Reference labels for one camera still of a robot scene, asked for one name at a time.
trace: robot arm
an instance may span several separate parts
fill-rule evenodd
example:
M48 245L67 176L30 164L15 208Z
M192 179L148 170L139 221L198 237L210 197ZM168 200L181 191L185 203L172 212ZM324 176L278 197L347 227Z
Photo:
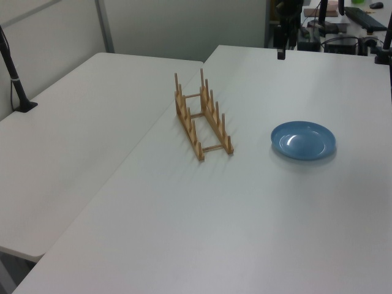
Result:
M296 46L297 32L301 25L303 0L277 0L275 12L279 16L279 26L274 29L274 47L277 58L286 58L287 43Z

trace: cable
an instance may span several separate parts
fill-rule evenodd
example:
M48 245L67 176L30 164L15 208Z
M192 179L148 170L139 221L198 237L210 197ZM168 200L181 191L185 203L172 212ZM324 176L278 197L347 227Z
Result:
M362 39L371 39L371 40L380 41L381 43L384 43L380 39L375 38L375 37L362 37Z
M359 46L359 43L355 43L355 48L357 48Z
M316 27L316 25L315 25L315 24L316 24L316 15L317 15L317 11L318 11L320 5L321 5L321 1L320 1L320 3L318 4L318 6L316 7L316 12L314 13L313 30L312 30L313 35L314 35L314 28Z
M354 36L352 36L352 37L350 37L350 36L347 36L347 37L337 37L337 38L332 38L332 39L329 39L327 41L324 41L320 45L322 46L324 44L327 44L327 43L330 43L330 42L333 42L333 41L344 40L344 39L356 39L356 40L359 40L360 38L357 38L357 37L354 37Z
M11 81L11 108L12 108L12 111L15 111L15 109L13 108L13 102L12 102L12 81Z
M318 6L312 11L312 13L315 12L314 15L317 14L317 9L320 7L320 4L321 4L321 1L319 2ZM306 18L304 19L304 21L301 23L301 28L304 26L304 23L305 23L305 21L306 21L308 18L309 18L309 17L306 17Z

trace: blue plate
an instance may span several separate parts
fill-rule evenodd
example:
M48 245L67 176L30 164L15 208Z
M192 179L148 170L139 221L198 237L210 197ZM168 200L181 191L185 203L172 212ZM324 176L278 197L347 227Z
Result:
M335 150L335 136L326 127L307 121L290 121L271 133L273 146L282 154L300 160L314 160Z

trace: white table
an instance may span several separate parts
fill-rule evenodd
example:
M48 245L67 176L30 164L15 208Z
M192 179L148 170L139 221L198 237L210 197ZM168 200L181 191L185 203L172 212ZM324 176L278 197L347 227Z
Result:
M201 62L99 53L0 122L0 251L51 248Z
M203 68L234 155L199 162L171 104L15 294L390 292L388 67L219 46ZM337 152L275 152L272 129L292 120L329 128Z

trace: keyboard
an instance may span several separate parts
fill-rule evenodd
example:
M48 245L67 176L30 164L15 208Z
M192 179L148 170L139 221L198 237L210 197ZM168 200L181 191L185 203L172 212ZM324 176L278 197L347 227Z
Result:
M366 29L367 32L386 31L386 27L384 25L372 18L362 9L357 7L344 7L344 12L349 19L358 23Z

